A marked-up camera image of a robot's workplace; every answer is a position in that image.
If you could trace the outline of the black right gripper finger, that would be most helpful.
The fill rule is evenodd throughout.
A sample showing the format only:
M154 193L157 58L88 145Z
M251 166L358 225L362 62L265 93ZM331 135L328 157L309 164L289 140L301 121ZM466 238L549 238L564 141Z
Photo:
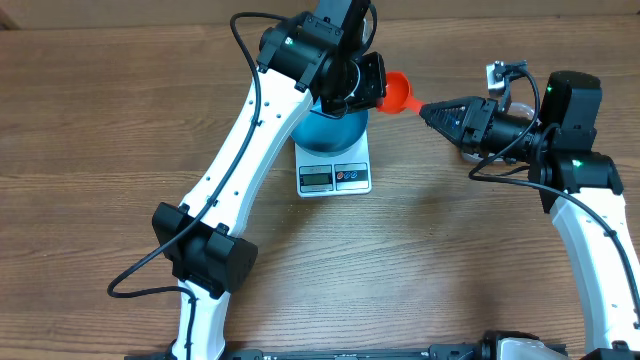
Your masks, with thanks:
M466 113L476 105L483 105L481 97L462 97L448 101L425 104L419 115L424 120L463 120Z
M435 118L426 118L425 123L441 134L454 146L458 148L462 147L464 128L459 120L438 120Z

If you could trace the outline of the red plastic measuring scoop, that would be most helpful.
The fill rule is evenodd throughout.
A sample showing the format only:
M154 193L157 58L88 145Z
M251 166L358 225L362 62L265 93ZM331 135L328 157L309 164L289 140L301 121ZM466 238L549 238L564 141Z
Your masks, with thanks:
M413 95L412 85L407 76L402 72L386 73L386 95L382 98L376 109L385 114L399 114L410 110L420 114L425 102L416 99Z

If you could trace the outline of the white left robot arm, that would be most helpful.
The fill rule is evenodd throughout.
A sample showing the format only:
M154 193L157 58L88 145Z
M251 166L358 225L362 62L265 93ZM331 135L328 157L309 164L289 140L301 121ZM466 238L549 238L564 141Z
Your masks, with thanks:
M170 359L218 359L232 292L258 255L242 239L255 197L275 158L310 115L314 136L345 133L348 118L385 96L382 56L370 49L377 16L369 1L321 1L312 12L275 16L248 63L252 82L243 108L214 161L177 206L162 203L152 226L172 263L181 294L178 337Z

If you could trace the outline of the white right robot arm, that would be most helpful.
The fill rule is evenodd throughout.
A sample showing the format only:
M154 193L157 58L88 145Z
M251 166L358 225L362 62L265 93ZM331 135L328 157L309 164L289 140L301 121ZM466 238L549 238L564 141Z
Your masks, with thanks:
M424 104L418 113L457 148L481 156L470 179L538 191L569 256L586 358L636 359L639 259L616 165L593 149L601 82L583 72L556 71L533 94L530 119L480 97Z

